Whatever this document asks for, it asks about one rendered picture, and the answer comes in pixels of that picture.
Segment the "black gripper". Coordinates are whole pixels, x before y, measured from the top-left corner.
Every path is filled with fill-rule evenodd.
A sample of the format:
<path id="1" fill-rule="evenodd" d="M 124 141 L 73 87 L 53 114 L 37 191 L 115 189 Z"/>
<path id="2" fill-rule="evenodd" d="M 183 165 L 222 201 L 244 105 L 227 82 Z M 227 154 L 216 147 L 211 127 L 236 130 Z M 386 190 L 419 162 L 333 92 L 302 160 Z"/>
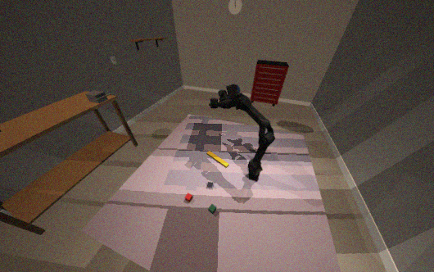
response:
<path id="1" fill-rule="evenodd" d="M 210 103 L 209 103 L 209 106 L 211 107 L 211 108 L 218 108 L 218 107 L 220 107 L 220 108 L 226 108 L 226 109 L 229 109 L 229 108 L 231 108 L 229 105 L 228 105 L 228 98 L 226 97 L 225 99 L 223 99 L 223 100 L 220 100 L 219 102 L 218 102 L 218 99 L 217 98 L 211 98 L 210 99 Z"/>

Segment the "small red cube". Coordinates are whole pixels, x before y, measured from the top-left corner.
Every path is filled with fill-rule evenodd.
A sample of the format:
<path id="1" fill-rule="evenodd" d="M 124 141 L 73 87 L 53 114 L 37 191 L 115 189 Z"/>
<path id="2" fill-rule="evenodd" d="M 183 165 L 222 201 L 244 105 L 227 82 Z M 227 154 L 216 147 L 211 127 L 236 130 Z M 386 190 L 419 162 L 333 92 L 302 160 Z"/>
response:
<path id="1" fill-rule="evenodd" d="M 188 202 L 191 202 L 191 200 L 192 200 L 192 195 L 188 193 L 188 195 L 185 197 L 185 199 L 186 199 Z"/>

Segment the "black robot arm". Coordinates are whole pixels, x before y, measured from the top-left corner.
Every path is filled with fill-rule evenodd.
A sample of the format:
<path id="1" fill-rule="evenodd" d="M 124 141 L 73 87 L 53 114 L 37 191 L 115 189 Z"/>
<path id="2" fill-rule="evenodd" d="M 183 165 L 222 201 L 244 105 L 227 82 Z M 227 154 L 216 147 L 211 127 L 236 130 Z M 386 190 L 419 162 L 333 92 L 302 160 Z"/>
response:
<path id="1" fill-rule="evenodd" d="M 228 91 L 228 93 L 227 93 Z M 251 104 L 251 100 L 247 95 L 243 93 L 237 92 L 237 85 L 227 86 L 226 90 L 219 90 L 219 100 L 223 100 L 228 95 L 230 98 L 228 99 L 228 105 L 230 107 L 236 107 L 236 109 L 241 109 L 245 111 L 259 126 L 259 148 L 257 153 L 255 154 L 255 158 L 249 161 L 248 170 L 249 170 L 249 179 L 258 180 L 258 176 L 262 171 L 261 168 L 261 160 L 265 154 L 266 148 L 275 140 L 274 131 L 270 126 L 269 120 L 265 119 L 265 117 Z M 267 133 L 265 133 L 267 128 Z"/>

